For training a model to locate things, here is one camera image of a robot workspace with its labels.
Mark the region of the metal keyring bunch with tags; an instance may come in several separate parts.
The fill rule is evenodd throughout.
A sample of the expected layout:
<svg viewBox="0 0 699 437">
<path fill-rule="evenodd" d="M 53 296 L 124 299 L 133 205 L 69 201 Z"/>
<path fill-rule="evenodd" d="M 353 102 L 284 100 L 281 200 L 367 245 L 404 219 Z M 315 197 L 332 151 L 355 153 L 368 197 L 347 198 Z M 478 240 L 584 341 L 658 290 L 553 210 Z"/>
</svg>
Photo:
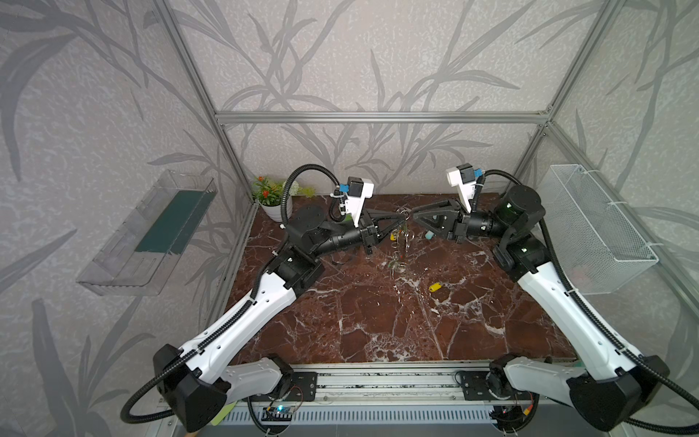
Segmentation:
<svg viewBox="0 0 699 437">
<path fill-rule="evenodd" d="M 408 252 L 411 247 L 411 242 L 414 239 L 414 233 L 408 226 L 408 220 L 411 216 L 411 210 L 407 208 L 399 208 L 397 212 L 402 215 L 405 220 L 400 226 L 391 233 L 391 247 L 393 250 L 389 267 L 391 273 L 403 273 L 407 269 Z"/>
</svg>

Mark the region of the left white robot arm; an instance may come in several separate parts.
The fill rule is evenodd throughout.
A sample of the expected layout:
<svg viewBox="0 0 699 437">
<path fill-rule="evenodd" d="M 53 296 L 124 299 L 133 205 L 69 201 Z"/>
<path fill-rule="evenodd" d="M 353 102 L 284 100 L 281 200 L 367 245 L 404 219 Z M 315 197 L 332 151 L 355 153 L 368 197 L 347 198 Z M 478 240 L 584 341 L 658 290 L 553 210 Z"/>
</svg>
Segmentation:
<svg viewBox="0 0 699 437">
<path fill-rule="evenodd" d="M 197 432 L 225 405 L 288 385 L 292 371 L 279 358 L 235 369 L 229 363 L 323 275 L 324 256 L 355 247 L 371 253 L 405 220 L 399 213 L 365 209 L 357 221 L 337 222 L 317 205 L 298 209 L 284 223 L 283 244 L 260 270 L 251 291 L 192 340 L 156 352 L 154 371 L 164 377 L 156 388 L 185 429 Z"/>
</svg>

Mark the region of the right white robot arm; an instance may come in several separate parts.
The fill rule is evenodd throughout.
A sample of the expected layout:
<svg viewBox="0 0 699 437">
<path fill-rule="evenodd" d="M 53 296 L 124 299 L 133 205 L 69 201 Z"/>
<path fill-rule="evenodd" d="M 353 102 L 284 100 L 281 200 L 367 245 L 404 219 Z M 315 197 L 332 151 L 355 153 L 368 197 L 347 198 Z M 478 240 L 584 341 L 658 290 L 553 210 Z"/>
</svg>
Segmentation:
<svg viewBox="0 0 699 437">
<path fill-rule="evenodd" d="M 583 296 L 564 285 L 547 244 L 533 235 L 544 215 L 539 194 L 524 185 L 511 187 L 491 210 L 444 200 L 412 213 L 415 222 L 446 240 L 497 240 L 493 257 L 498 266 L 544 309 L 582 360 L 582 367 L 573 368 L 506 355 L 490 365 L 491 393 L 504 399 L 519 391 L 545 396 L 608 432 L 646 406 L 660 383 L 626 357 L 631 349 L 624 340 Z"/>
</svg>

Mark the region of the white pot with green plant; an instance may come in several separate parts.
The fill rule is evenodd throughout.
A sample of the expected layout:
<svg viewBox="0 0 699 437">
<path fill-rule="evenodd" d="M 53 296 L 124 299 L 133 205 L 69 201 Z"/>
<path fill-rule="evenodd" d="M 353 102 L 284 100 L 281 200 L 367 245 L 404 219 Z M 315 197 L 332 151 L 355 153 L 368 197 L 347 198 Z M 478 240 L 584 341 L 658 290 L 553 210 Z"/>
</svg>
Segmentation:
<svg viewBox="0 0 699 437">
<path fill-rule="evenodd" d="M 253 196 L 256 202 L 260 204 L 271 220 L 278 223 L 282 222 L 281 204 L 285 186 L 285 181 L 272 180 L 269 177 L 258 177 L 253 181 Z M 292 197 L 310 198 L 315 194 L 316 190 L 313 187 L 305 187 L 294 181 L 289 189 L 287 213 L 292 211 Z"/>
</svg>

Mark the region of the small circuit board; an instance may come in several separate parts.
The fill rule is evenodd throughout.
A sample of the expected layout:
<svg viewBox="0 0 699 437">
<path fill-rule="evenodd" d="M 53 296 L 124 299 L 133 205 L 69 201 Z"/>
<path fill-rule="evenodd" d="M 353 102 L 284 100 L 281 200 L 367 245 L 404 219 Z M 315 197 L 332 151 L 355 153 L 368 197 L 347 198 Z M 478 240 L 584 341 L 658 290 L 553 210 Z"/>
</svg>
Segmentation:
<svg viewBox="0 0 699 437">
<path fill-rule="evenodd" d="M 292 422 L 300 405 L 271 405 L 262 409 L 262 422 Z"/>
</svg>

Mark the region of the green silicone spatula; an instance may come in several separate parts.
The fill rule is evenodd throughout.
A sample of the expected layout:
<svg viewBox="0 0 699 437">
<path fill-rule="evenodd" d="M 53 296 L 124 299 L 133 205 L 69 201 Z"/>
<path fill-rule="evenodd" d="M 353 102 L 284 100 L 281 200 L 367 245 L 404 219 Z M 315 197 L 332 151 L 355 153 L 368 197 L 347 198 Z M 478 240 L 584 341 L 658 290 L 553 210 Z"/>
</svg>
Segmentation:
<svg viewBox="0 0 699 437">
<path fill-rule="evenodd" d="M 226 404 L 219 412 L 218 414 L 211 420 L 209 423 L 211 426 L 218 426 L 220 425 L 226 417 L 232 412 L 232 410 L 236 407 L 237 402 L 233 402 L 230 404 Z"/>
</svg>

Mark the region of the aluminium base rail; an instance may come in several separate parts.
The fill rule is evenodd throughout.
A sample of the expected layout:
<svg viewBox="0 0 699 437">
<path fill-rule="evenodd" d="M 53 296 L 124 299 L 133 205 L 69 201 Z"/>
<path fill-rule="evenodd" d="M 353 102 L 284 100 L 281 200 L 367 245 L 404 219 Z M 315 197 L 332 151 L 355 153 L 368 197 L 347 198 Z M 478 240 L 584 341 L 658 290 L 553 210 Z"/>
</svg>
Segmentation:
<svg viewBox="0 0 699 437">
<path fill-rule="evenodd" d="M 261 424 L 283 431 L 290 425 L 503 424 L 513 430 L 533 416 L 527 391 L 495 396 L 486 362 L 300 365 L 291 389 L 280 397 L 253 396 L 220 426 Z M 262 409 L 300 405 L 292 422 L 262 422 Z"/>
</svg>

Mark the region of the clear plastic wall shelf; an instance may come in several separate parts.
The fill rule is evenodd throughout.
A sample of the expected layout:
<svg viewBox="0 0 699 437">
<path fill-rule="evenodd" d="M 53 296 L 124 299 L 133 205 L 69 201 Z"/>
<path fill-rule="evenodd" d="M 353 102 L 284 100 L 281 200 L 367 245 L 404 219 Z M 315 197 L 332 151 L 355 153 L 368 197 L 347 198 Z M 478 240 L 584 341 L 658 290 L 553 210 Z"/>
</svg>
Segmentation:
<svg viewBox="0 0 699 437">
<path fill-rule="evenodd" d="M 76 283 L 99 296 L 159 295 L 217 194 L 214 178 L 163 171 Z"/>
</svg>

